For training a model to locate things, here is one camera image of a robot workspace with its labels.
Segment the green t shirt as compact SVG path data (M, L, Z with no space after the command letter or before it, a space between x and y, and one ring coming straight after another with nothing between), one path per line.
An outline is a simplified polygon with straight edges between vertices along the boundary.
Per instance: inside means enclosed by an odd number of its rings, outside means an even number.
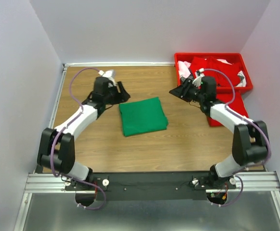
M159 97L119 105L125 137L166 130L168 119Z

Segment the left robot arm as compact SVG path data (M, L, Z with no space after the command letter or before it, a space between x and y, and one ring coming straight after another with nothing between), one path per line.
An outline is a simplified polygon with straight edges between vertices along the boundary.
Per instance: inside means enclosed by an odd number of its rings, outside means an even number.
M121 81L111 77L97 77L88 97L78 101L78 110L55 128L45 128L41 134L37 164L51 169L57 175L69 176L80 181L93 181L93 170L75 160L75 140L100 115L112 106L125 103L130 95Z

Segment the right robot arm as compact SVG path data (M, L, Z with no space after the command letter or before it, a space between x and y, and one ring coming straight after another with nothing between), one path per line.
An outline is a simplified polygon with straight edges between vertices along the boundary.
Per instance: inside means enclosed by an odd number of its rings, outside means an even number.
M245 167L263 165L270 158L265 122L246 118L217 99L213 77L187 78L169 93L187 103L199 103L206 116L218 121L233 134L231 154L209 170L206 180L210 186L222 184Z

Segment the white pink t shirt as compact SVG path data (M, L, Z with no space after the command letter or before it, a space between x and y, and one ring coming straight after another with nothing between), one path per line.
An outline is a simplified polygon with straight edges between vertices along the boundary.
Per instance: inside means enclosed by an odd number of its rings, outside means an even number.
M179 78L180 77L189 77L191 75L191 71L190 71L190 66L191 63L187 62L187 61L178 61L178 74L179 74Z

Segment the folded red t shirt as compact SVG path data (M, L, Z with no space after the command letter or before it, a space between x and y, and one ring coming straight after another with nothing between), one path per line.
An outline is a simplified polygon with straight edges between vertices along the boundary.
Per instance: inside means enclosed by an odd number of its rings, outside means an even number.
M227 103L232 99L233 94L232 93L218 93L216 95L216 98L222 101L223 103ZM237 113L241 114L242 116L249 117L242 96L239 92L236 92L235 99L232 103L229 104L229 107L236 111ZM211 119L210 117L206 117L207 122L210 127L222 127L223 125L216 120Z

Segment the red plastic bin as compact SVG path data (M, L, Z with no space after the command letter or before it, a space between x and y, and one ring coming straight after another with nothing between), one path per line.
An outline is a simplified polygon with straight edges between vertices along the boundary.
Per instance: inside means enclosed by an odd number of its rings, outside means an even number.
M235 91L243 94L253 89L243 58L239 53L194 53L179 52L174 54L174 66L177 73L177 84L182 78L187 78L199 69L206 76L212 76L217 83L218 93L231 93Z

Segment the red t shirt in bin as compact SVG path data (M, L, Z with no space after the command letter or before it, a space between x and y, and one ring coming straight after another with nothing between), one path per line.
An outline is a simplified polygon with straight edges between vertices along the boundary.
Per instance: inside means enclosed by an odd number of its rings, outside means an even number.
M245 87L246 79L242 72L242 67L239 63L230 64L229 62L221 62L218 59L209 56L208 58L194 57L190 65L190 70L195 73L197 70L215 69L228 76L234 87ZM215 71L205 71L206 76L215 78L215 81L219 87L230 87L229 81L220 73Z

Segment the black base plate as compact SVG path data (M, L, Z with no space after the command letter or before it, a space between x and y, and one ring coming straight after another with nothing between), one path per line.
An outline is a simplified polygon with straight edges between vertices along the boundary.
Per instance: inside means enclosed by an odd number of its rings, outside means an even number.
M224 204L228 190L236 188L233 177L219 178L210 171L95 173L91 184L64 180L76 201L206 200Z

